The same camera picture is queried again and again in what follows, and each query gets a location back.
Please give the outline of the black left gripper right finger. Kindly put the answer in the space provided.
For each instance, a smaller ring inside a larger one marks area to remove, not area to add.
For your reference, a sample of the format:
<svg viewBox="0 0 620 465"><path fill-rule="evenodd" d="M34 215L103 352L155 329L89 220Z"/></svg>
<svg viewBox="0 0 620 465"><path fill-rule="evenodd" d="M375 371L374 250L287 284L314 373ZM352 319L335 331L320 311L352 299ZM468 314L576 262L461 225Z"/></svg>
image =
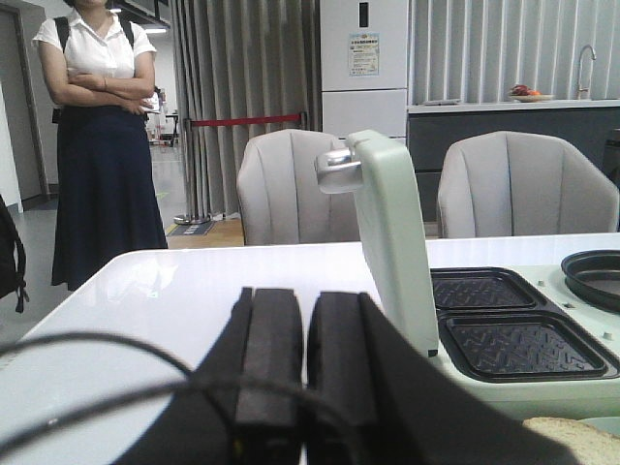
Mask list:
<svg viewBox="0 0 620 465"><path fill-rule="evenodd" d="M419 355L366 293L323 292L308 330L309 386L358 434L371 464L575 464Z"/></svg>

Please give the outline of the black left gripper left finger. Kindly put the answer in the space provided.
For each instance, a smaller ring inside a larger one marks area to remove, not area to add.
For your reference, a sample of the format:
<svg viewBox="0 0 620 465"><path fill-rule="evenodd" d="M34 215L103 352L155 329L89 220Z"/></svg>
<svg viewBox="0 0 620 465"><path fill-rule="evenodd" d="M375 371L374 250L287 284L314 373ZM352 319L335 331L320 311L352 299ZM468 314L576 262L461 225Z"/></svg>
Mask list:
<svg viewBox="0 0 620 465"><path fill-rule="evenodd" d="M196 377L301 385L303 328L295 294L245 288ZM224 388L176 395L119 464L296 464L299 413L285 394Z"/></svg>

